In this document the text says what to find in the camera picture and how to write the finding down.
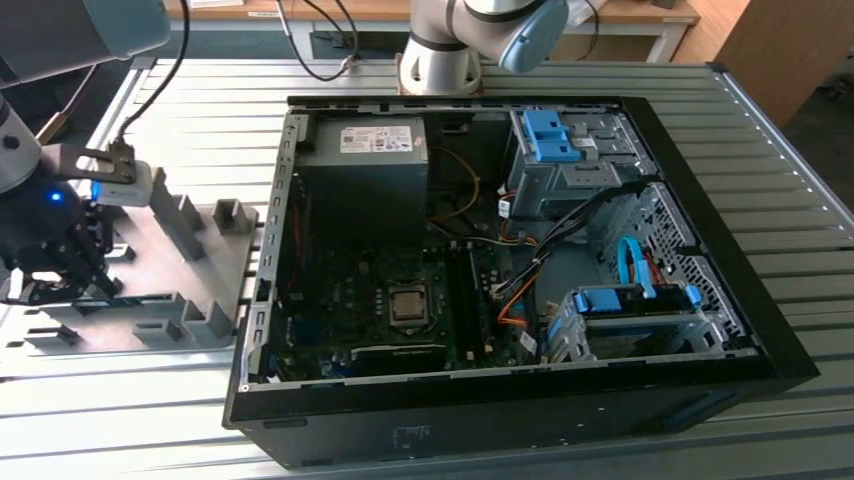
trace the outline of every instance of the table leg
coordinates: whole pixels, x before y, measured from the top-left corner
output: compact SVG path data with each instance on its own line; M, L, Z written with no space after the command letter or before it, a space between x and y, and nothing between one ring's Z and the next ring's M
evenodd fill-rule
M663 31L653 49L650 50L650 56L647 57L647 63L667 63L673 59L677 48L679 48L679 42L685 36L689 26L685 23L671 23L663 25Z

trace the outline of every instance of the floor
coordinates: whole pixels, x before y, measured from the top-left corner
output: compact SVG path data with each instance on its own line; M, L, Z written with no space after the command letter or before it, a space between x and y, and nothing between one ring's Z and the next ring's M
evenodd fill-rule
M406 45L406 34L393 37L383 34L362 34L359 38L365 58L394 58ZM194 32L191 39L188 58L294 58L282 34L275 31L199 31ZM323 34L314 41L318 58L343 58L347 55L349 50ZM175 57L176 50L178 44L174 39L166 46L154 50L151 55ZM58 140L80 144L87 142L128 67L130 62L119 61L108 62L99 67L70 128ZM54 95L60 99L70 96L79 78L79 75L71 76L66 82L55 82L50 86ZM34 95L32 90L32 86L26 86L23 94L14 92L10 100L19 110L26 107L27 120L36 129L50 117L50 113L46 112L50 112L52 107L51 102ZM854 209L854 94L832 101L826 94L817 93L784 128L784 133L837 195Z

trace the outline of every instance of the label sticker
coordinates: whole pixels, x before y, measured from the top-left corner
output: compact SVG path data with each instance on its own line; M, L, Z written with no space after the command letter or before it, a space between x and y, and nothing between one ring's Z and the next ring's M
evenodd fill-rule
M534 337L529 335L529 332L522 332L519 343L522 344L525 349L531 353L531 355L537 355L537 340L534 340Z
M590 137L574 138L573 144L575 145L575 148L597 148L597 142Z
M342 153L413 151L410 127L349 127L342 130Z
M507 200L498 201L498 216L510 218L510 202Z

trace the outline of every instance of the slotted metal table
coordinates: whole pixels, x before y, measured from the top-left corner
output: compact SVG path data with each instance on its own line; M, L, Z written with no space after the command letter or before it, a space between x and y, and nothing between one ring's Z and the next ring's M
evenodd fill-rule
M172 61L131 71L91 146L144 101ZM338 62L314 62L331 73ZM0 365L0 476L683 479L854 474L854 221L729 74L707 66L486 67L493 95L646 97L822 376L675 436L286 471L220 427L231 348L31 357ZM198 205L238 197L266 217L290 95L394 95L393 62L323 84L292 61L190 60L135 124L138 155ZM247 268L244 296L254 289Z

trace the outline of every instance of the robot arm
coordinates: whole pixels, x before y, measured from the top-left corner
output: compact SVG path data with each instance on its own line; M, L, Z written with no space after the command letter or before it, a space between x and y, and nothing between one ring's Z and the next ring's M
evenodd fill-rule
M168 36L162 0L3 1L0 88L130 58ZM80 170L82 156L110 163L112 171ZM123 142L107 152L42 147L0 96L0 303L68 301L90 286L107 296L118 293L106 275L110 222L68 180L131 184L136 172L134 149Z
M467 95L481 87L479 55L514 73L551 53L566 0L413 0L413 32L399 80L415 95Z
M531 70L554 48L567 15L566 0L413 0L405 89L473 93L479 55L513 72ZM163 0L0 1L0 88L130 58L166 43L168 35ZM80 170L80 157L112 164L112 171ZM0 96L0 303L63 302L91 286L116 295L104 272L110 222L67 181L131 185L140 171L144 164L124 141L107 152L40 146ZM126 198L119 204L140 206ZM59 280L44 279L44 273Z

